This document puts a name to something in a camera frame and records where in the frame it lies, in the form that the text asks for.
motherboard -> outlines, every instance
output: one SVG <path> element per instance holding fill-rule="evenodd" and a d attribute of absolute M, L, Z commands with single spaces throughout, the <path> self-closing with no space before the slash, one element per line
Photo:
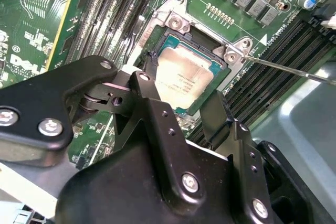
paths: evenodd
<path fill-rule="evenodd" d="M 0 0 L 0 87 L 89 55 L 155 79 L 186 138 L 209 147 L 199 109 L 214 90 L 260 122 L 302 79 L 244 55 L 314 72 L 336 54 L 335 0 Z M 73 127 L 79 169 L 113 152 L 113 115 Z"/>

silver screw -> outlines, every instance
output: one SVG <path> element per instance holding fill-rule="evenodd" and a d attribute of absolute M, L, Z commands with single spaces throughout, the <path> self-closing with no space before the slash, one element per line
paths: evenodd
<path fill-rule="evenodd" d="M 172 17 L 169 20 L 169 26 L 174 30 L 180 30 L 182 25 L 182 20 L 179 17 Z"/>
<path fill-rule="evenodd" d="M 198 182 L 197 179 L 189 174 L 189 173 L 185 173 L 182 176 L 182 183 L 185 189 L 187 189 L 187 191 L 191 192 L 191 193 L 195 193 L 198 191 Z"/>
<path fill-rule="evenodd" d="M 144 74 L 144 73 L 140 73 L 139 74 L 140 78 L 144 81 L 149 81 L 149 77 L 147 74 Z"/>
<path fill-rule="evenodd" d="M 243 125 L 242 123 L 240 124 L 240 127 L 243 131 L 248 131 L 248 128 L 245 125 Z"/>
<path fill-rule="evenodd" d="M 63 126 L 60 121 L 47 118 L 38 124 L 38 130 L 44 136 L 58 136 L 63 131 Z"/>
<path fill-rule="evenodd" d="M 103 68 L 107 68 L 107 69 L 111 69 L 111 68 L 112 68 L 112 66 L 111 66 L 108 62 L 106 62 L 106 61 L 102 61 L 102 62 L 100 63 L 100 65 L 101 65 Z"/>
<path fill-rule="evenodd" d="M 236 60 L 237 54 L 234 52 L 229 52 L 225 55 L 225 61 L 234 62 Z"/>
<path fill-rule="evenodd" d="M 19 120 L 16 112 L 9 109 L 0 109 L 0 126 L 11 126 Z"/>
<path fill-rule="evenodd" d="M 254 199 L 252 201 L 252 204 L 253 204 L 254 210 L 260 217 L 264 219 L 268 217 L 267 209 L 259 199 Z"/>
<path fill-rule="evenodd" d="M 274 148 L 274 146 L 273 145 L 271 145 L 271 144 L 268 144 L 268 148 L 271 150 L 271 151 L 273 151 L 273 152 L 275 152 L 276 150 L 275 150 L 275 148 Z"/>

black metal arm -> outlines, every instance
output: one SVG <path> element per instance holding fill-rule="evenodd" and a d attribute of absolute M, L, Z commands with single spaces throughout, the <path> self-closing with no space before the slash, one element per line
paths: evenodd
<path fill-rule="evenodd" d="M 117 73 L 98 56 L 1 90 L 0 109 L 17 115 L 0 126 L 0 160 L 27 169 L 64 159 L 73 122 L 100 110 L 114 113 L 115 153 L 64 185 L 56 223 L 332 223 L 313 194 L 297 188 L 303 182 L 288 162 L 275 162 L 265 153 L 268 143 L 257 146 L 234 120 L 220 92 L 202 106 L 201 118 L 206 138 L 228 160 L 186 143 L 153 77 Z M 270 176 L 275 170 L 280 185 Z M 296 178 L 289 184 L 288 174 Z M 288 210 L 277 203 L 282 197 L 290 198 Z M 286 219 L 286 210 L 293 217 Z"/>

screwdriver shaft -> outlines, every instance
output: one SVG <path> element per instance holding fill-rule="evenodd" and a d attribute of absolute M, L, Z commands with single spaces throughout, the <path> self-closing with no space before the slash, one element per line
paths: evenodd
<path fill-rule="evenodd" d="M 255 62 L 255 63 L 259 63 L 259 64 L 269 66 L 269 67 L 272 67 L 272 68 L 276 68 L 276 69 L 279 69 L 279 70 L 282 70 L 282 71 L 285 71 L 285 72 L 288 72 L 288 73 L 296 74 L 297 76 L 301 76 L 301 77 L 311 79 L 311 80 L 314 80 L 314 81 L 318 81 L 318 82 L 321 82 L 321 83 L 327 83 L 327 84 L 331 84 L 331 85 L 336 86 L 336 80 L 330 80 L 330 79 L 322 77 L 322 76 L 317 76 L 315 74 L 307 73 L 307 72 L 304 72 L 304 71 L 301 71 L 301 70 L 285 67 L 285 66 L 273 63 L 273 62 L 266 61 L 266 60 L 253 58 L 251 56 L 244 56 L 244 58 L 249 60 L 249 61 Z"/>

green circuit board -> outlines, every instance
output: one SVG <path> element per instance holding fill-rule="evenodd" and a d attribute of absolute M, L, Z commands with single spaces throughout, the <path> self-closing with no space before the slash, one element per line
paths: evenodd
<path fill-rule="evenodd" d="M 166 1 L 149 0 L 144 6 L 144 22 L 138 40 L 141 34 L 147 32 L 145 28 L 153 13 Z M 255 57 L 262 55 L 302 10 L 296 4 L 297 0 L 278 0 L 274 3 L 272 0 L 261 0 L 264 7 L 275 14 L 274 19 L 265 24 L 262 18 L 266 12 L 257 15 L 250 11 L 252 2 L 250 6 L 241 8 L 237 0 L 186 1 L 187 14 L 218 36 L 231 43 L 250 38 L 253 46 L 249 54 Z M 325 1 L 316 0 L 317 6 Z M 104 55 L 121 66 L 123 32 L 129 28 L 127 19 L 132 18 L 132 10 L 137 2 L 140 3 L 140 0 L 0 0 L 0 87 L 87 55 Z M 119 10 L 127 4 L 128 9 L 120 13 Z M 115 32 L 109 29 L 112 21 L 118 24 Z M 138 55 L 138 61 L 143 52 L 155 48 L 164 31 L 159 26 L 151 31 Z M 322 61 L 333 54 L 327 53 Z M 241 71 L 247 71 L 249 66 L 246 64 Z M 222 91 L 237 81 L 233 79 Z M 89 165 L 91 160 L 96 161 L 113 151 L 111 118 L 110 113 L 101 112 L 90 120 L 74 125 L 75 138 L 69 149 L 72 162 L 77 163 L 83 157 L 85 162 L 80 165 L 82 168 Z"/>

